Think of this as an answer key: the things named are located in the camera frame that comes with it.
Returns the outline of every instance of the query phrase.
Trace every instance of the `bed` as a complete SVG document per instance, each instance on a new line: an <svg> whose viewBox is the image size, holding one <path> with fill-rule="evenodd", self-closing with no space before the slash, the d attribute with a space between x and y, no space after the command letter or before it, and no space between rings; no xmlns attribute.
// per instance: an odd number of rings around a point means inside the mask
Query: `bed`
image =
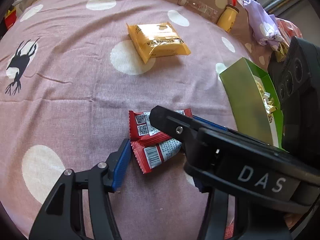
<svg viewBox="0 0 320 240"><path fill-rule="evenodd" d="M226 33L177 1L32 0L1 40L0 200L25 236L66 168L87 170L129 137L128 110L190 107L236 129L219 73L241 57L266 69L272 50L254 40L241 3ZM218 14L231 3L201 1ZM144 64L126 23L167 21L191 54ZM183 163L178 154L142 174L132 158L123 186L110 196L123 239L196 239L207 194ZM86 193L84 216L92 237ZM232 217L230 209L226 238Z"/></svg>

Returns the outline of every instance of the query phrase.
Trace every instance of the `white lettering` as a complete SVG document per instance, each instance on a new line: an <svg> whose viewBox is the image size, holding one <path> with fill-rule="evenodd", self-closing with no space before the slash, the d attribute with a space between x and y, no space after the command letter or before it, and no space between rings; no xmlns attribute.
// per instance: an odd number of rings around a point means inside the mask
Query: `white lettering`
<svg viewBox="0 0 320 240"><path fill-rule="evenodd" d="M250 171L249 176L247 178L243 178L243 175L244 175L246 170ZM251 179L252 174L253 174L253 168L251 168L250 166L245 165L243 167L239 177L238 177L238 180L242 181L242 182L247 182L249 179Z"/></svg>
<svg viewBox="0 0 320 240"><path fill-rule="evenodd" d="M262 185L263 189L266 188L267 182L268 182L269 173L266 173L256 184L254 184L256 187L258 185Z"/></svg>
<svg viewBox="0 0 320 240"><path fill-rule="evenodd" d="M282 184L280 184L281 181L282 181L282 182L285 182L286 179L285 179L285 178L280 178L280 179L278 179L276 185L277 185L279 188L278 188L278 189L272 188L272 191L273 191L273 192L275 192L275 193L280 192L280 190L282 189Z"/></svg>

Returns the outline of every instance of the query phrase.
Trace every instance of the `brown lid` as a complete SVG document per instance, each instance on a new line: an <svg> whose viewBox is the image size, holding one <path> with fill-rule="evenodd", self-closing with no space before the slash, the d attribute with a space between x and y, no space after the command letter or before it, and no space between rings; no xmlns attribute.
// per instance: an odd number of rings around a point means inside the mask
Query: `brown lid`
<svg viewBox="0 0 320 240"><path fill-rule="evenodd" d="M233 6L233 5L231 5L231 4L228 4L226 7L230 7L230 8L232 8L232 9L236 10L236 11L239 13L239 9L238 9L236 6Z"/></svg>

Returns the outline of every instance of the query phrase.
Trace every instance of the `red straw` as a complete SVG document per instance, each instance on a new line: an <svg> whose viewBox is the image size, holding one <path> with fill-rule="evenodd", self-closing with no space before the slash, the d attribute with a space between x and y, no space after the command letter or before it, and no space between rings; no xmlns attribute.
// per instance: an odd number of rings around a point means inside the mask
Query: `red straw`
<svg viewBox="0 0 320 240"><path fill-rule="evenodd" d="M236 6L236 2L237 2L237 0L232 0L232 5Z"/></svg>

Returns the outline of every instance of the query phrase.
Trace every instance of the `black deer print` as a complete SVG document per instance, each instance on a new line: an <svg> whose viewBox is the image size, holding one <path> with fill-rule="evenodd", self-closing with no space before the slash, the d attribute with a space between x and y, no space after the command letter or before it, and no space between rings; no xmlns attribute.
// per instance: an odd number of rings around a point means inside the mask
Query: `black deer print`
<svg viewBox="0 0 320 240"><path fill-rule="evenodd" d="M20 46L24 43L21 42L19 47L16 50L16 53L14 55L14 57L12 58L8 68L18 68L18 72L16 73L16 76L14 78L14 81L12 83L10 83L6 90L5 90L5 94L9 94L11 95L11 87L13 88L13 86L15 85L15 83L17 84L16 88L14 89L14 91L12 92L12 95L14 96L18 90L18 93L20 92L21 89L21 82L20 82L20 78L22 77L24 71L26 70L26 67L29 64L30 61L30 57L36 52L36 42L39 40L39 38L35 41L35 43L30 47L29 51L27 54L23 54L21 55L21 50L24 48L24 46L31 40L28 40L23 47L20 49Z"/></svg>

